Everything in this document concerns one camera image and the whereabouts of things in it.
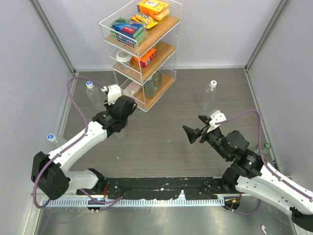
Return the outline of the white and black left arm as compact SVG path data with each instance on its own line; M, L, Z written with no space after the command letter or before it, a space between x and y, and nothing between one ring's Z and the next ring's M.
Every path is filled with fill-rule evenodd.
M68 142L48 154L37 153L31 173L33 190L40 189L50 200L79 189L101 194L105 177L100 172L93 168L85 171L71 171L70 168L95 145L120 132L136 107L134 99L123 95L114 104L106 105L105 111L97 113L87 127Z

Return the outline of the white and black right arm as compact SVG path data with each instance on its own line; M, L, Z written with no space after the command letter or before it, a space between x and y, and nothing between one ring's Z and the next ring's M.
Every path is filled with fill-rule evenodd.
M313 193L300 186L267 162L261 153L249 149L249 142L237 130L224 136L219 128L226 117L216 111L210 117L199 116L202 129L183 126L189 142L199 140L210 146L231 165L222 176L221 188L249 194L284 212L298 227L313 230Z

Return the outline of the blue and white bottle cap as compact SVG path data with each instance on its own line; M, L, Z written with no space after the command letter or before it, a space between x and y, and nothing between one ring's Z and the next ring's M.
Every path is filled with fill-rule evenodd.
M86 82L86 87L88 88L88 89L92 89L93 88L93 82L92 81L87 81Z

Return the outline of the clear plastic bottle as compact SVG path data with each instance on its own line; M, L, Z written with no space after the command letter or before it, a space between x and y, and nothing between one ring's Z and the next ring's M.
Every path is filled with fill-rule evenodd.
M200 107L202 110L208 111L211 109L213 101L216 96L216 88L211 88L210 83L206 85L205 90L202 94Z
M115 127L114 127L114 136L117 139L123 139L126 136L126 127L128 125L127 121L122 121L119 122Z
M103 109L104 107L103 100L97 87L93 86L92 89L88 89L86 87L86 94L95 109L97 110Z

